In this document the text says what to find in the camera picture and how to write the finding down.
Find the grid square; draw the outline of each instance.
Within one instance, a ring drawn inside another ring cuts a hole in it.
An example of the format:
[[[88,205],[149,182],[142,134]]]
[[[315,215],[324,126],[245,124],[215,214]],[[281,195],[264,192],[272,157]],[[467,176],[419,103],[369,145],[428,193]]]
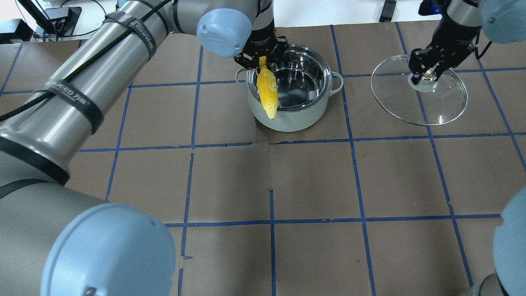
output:
[[[458,295],[469,289],[450,220],[367,223],[377,296]]]
[[[434,30],[440,21],[423,21],[423,22],[399,22],[400,32],[406,45],[407,54],[415,48],[425,48],[431,43]],[[479,63],[475,54],[466,58],[455,70],[480,70]]]
[[[487,72],[504,115],[514,132],[526,132],[524,114],[526,106],[522,99],[526,92],[526,70]]]
[[[236,71],[241,67],[234,58],[224,58],[203,50],[203,69],[201,70],[201,81],[232,81],[235,79]],[[245,79],[245,74],[239,75],[240,80]]]
[[[175,272],[171,276],[171,289],[169,296],[178,296],[178,283],[179,283],[179,269],[183,268],[183,263],[185,260],[183,260],[181,255],[181,241],[183,240],[183,228],[182,227],[170,227],[168,228],[170,231],[170,234],[172,238],[174,239],[174,245],[175,245]]]
[[[0,59],[0,89],[2,89],[9,70],[11,70],[19,48],[20,44],[2,44],[0,46],[0,56],[2,57]]]
[[[349,132],[345,121],[342,94],[339,92],[329,98],[323,116],[315,124],[304,130],[285,133],[272,130],[259,122],[257,122],[257,126],[260,132],[265,135],[268,143],[280,143],[282,141],[348,139]]]
[[[189,222],[268,220],[267,145],[195,150]]]
[[[196,144],[252,142],[257,134],[246,88],[236,83],[200,86]]]
[[[458,75],[468,91],[466,110],[451,123],[432,126],[433,135],[507,133],[508,129],[504,125],[482,73],[459,73]]]
[[[508,136],[436,139],[455,214],[496,214],[526,185]]]
[[[519,145],[519,149],[522,152],[522,156],[526,155],[526,136],[515,136],[515,139],[517,141],[517,145]]]
[[[386,112],[371,91],[370,77],[345,79],[349,124],[354,138],[427,136],[427,129],[406,123]]]
[[[361,223],[278,224],[280,296],[371,295]]]
[[[189,163],[190,150],[120,151],[108,200],[163,223],[182,223]]]
[[[495,273],[493,234],[495,228],[501,224],[501,218],[457,219],[462,245],[474,283]]]
[[[394,23],[334,26],[343,74],[370,74],[383,60],[403,54]]]
[[[108,114],[104,116],[104,122],[97,133],[88,138],[82,146],[82,149],[104,149],[115,148],[117,146],[117,138],[119,137],[120,123],[123,119],[127,93],[128,89],[119,96]]]
[[[367,217],[449,215],[429,140],[355,142]]]
[[[270,226],[190,227],[182,295],[271,295]]]
[[[200,47],[196,36],[168,35],[133,83],[146,85],[196,82]]]
[[[272,145],[276,219],[360,217],[349,143]]]
[[[194,85],[133,88],[120,146],[190,145],[195,93]]]
[[[26,43],[22,46],[6,92],[33,91],[46,80],[78,48],[78,41]]]
[[[285,36],[292,44],[299,44],[319,53],[331,71],[338,72],[336,50],[330,26],[277,28],[276,36]]]
[[[482,31],[479,41],[480,52],[482,52],[482,49],[486,47],[488,42],[489,39]],[[526,61],[522,58],[525,52],[526,44],[524,42],[513,42],[510,44],[493,43],[480,61],[486,69],[526,67]]]
[[[114,157],[115,152],[77,153],[69,164],[66,187],[103,200]]]

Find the black cable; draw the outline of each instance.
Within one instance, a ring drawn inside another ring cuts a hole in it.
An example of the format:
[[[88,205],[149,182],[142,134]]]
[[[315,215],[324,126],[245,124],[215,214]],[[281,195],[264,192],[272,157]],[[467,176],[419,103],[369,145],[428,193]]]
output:
[[[151,11],[146,13],[143,17],[140,18],[141,21],[147,20],[149,17],[151,17],[154,13],[156,13],[159,9],[161,9],[166,4],[170,3],[171,0],[163,0],[161,3],[157,4]],[[122,41],[124,38],[126,38],[133,30],[131,28],[128,28],[124,33],[120,34],[116,39],[111,41],[108,45],[106,45],[103,49],[101,49],[98,53],[90,57],[87,61],[85,61],[82,65],[80,65],[77,69],[73,70],[69,75],[67,75],[64,80],[70,82],[75,78],[78,74],[80,74],[84,69],[88,68],[91,64],[93,64],[97,59],[99,59],[101,56],[103,56],[105,53],[107,53],[109,50],[111,50],[115,45],[117,45],[120,41]],[[54,94],[50,91],[46,91],[39,97],[25,103],[24,105],[18,107],[17,109],[8,112],[4,115],[0,115],[0,122],[5,121],[17,114],[20,114],[24,112],[25,110],[35,106],[36,104],[42,102],[43,100],[47,98],[53,97]]]
[[[482,50],[482,53],[479,55],[479,38],[480,38],[480,32],[477,34],[477,40],[475,41],[475,57],[480,60],[482,56],[488,51],[488,48],[490,48],[491,44],[493,44],[493,41],[488,42],[486,47]]]
[[[60,6],[63,7],[63,5],[68,3],[69,1],[71,1],[71,0],[66,0],[66,1],[62,2],[62,4]],[[104,7],[97,0],[91,0],[91,1],[97,3],[98,6],[100,6],[102,8],[102,11],[104,12],[104,15],[107,14],[106,10],[104,9]]]
[[[24,21],[25,21],[26,24],[27,24],[26,17],[24,16],[24,14],[22,13],[22,11],[20,10],[20,7],[18,6],[18,1],[17,1],[17,0],[15,0],[15,4],[16,4],[16,8],[18,8],[18,11],[20,12],[20,15],[22,16],[22,18],[24,19]]]
[[[95,30],[91,30],[91,31],[89,31],[89,32],[86,32],[86,33],[84,33],[84,34],[68,35],[68,36],[64,36],[64,37],[79,37],[79,36],[86,36],[86,35],[88,35],[88,34],[91,34],[91,33],[95,32],[95,31],[97,31],[98,29],[100,29],[100,27],[99,27],[99,28],[96,28]]]
[[[61,4],[60,6],[63,7],[64,4],[66,4],[66,3],[70,2],[70,1],[71,1],[71,0],[66,0],[66,1],[62,2],[62,4]],[[102,8],[102,11],[104,12],[104,16],[106,16],[107,13],[106,13],[106,10],[104,9],[104,7],[103,7],[103,6],[102,6],[97,0],[91,0],[91,1],[97,3],[98,6],[100,6],[100,7]],[[91,31],[89,31],[89,32],[87,32],[87,33],[77,34],[77,35],[69,35],[69,36],[64,36],[64,37],[80,37],[80,36],[85,36],[85,35],[88,35],[88,34],[91,34],[91,33],[95,32],[95,31],[97,31],[99,28],[96,28],[95,30],[91,30]]]
[[[53,24],[53,22],[51,21],[51,18],[49,18],[49,15],[47,15],[47,12],[44,10],[42,5],[40,5],[40,2],[38,2],[38,0],[35,0],[35,2],[38,5],[38,7],[40,7],[40,9],[42,9],[42,12],[47,17],[47,20],[51,23],[51,26],[53,27],[53,30],[55,31],[55,41],[58,41],[58,31],[57,31],[57,28],[55,27],[55,24]]]

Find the corn cob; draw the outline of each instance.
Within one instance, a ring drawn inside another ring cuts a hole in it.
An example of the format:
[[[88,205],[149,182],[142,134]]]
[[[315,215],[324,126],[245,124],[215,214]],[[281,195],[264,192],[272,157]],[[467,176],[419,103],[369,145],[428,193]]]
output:
[[[266,56],[259,58],[259,69],[256,84],[259,90],[261,105],[263,109],[265,109],[265,112],[267,112],[268,118],[274,120],[278,110],[278,85],[274,73],[267,68]]]

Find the stainless steel pot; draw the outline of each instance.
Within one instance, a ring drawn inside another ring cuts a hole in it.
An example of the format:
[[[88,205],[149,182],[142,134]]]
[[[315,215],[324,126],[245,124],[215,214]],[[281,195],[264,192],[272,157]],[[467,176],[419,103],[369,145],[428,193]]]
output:
[[[263,125],[280,132],[295,132],[317,122],[325,109],[329,97],[343,87],[343,78],[332,72],[327,62],[312,49],[289,44],[281,62],[271,71],[278,84],[279,106],[276,118],[270,120],[259,99],[256,86],[257,72],[247,71],[244,83],[238,80],[241,68],[236,73],[236,82],[247,88],[248,104],[254,116]],[[340,86],[332,90],[332,77],[340,79]]]

